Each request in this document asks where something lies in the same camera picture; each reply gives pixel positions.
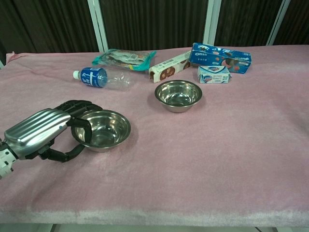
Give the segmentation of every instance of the black curtain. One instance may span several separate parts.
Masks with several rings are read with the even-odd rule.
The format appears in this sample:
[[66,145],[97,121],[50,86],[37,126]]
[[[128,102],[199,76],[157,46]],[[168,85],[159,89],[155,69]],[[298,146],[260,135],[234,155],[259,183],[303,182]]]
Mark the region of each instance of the black curtain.
[[100,0],[110,48],[154,50],[202,42],[207,0]]
[[222,0],[216,46],[266,45],[282,0]]
[[274,41],[277,44],[309,44],[309,0],[291,0]]
[[98,51],[87,0],[1,0],[0,59],[32,53]]

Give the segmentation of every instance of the stainless steel bowl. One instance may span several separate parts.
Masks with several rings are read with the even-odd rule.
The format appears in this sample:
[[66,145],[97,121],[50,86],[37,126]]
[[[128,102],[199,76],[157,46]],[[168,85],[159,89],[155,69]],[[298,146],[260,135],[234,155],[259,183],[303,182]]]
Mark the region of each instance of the stainless steel bowl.
[[131,132],[129,121],[120,113],[111,110],[90,111],[81,116],[92,127],[91,143],[85,142],[83,128],[72,127],[73,137],[90,150],[103,152],[122,143]]
[[196,84],[184,80],[166,81],[155,89],[156,98],[174,113],[190,109],[202,97],[202,90]]

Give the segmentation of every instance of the blue cookie box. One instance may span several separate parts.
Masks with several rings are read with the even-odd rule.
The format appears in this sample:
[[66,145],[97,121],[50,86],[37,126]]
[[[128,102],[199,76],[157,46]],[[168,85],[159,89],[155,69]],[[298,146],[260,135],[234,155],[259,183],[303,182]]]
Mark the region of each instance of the blue cookie box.
[[224,65],[231,73],[245,73],[251,64],[251,54],[194,43],[189,60],[199,65]]

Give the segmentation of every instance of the soap bar box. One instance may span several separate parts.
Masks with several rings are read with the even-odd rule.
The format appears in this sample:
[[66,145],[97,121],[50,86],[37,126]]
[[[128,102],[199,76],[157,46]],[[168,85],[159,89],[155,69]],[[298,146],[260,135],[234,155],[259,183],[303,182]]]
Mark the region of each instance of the soap bar box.
[[231,73],[245,73],[251,64],[251,54],[208,44],[192,45],[190,62],[203,66],[226,66]]
[[199,66],[197,76],[199,82],[204,84],[226,84],[230,80],[226,66]]
[[179,73],[180,71],[190,67],[190,56],[191,51],[183,53],[174,58],[168,59],[162,63],[152,66],[149,69],[149,78],[154,83],[163,81],[166,78]]

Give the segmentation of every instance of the robotic hand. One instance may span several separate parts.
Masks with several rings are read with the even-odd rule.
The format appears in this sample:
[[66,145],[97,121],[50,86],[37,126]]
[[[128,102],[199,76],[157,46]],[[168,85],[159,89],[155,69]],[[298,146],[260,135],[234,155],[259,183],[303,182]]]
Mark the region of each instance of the robotic hand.
[[67,162],[78,156],[84,149],[79,144],[72,151],[63,153],[50,148],[55,138],[67,127],[84,128],[85,141],[91,141],[89,121],[79,118],[89,110],[100,111],[101,107],[90,101],[67,101],[55,109],[41,110],[4,133],[0,139],[0,179],[13,171],[12,164],[17,160],[31,160],[40,156],[43,160]]

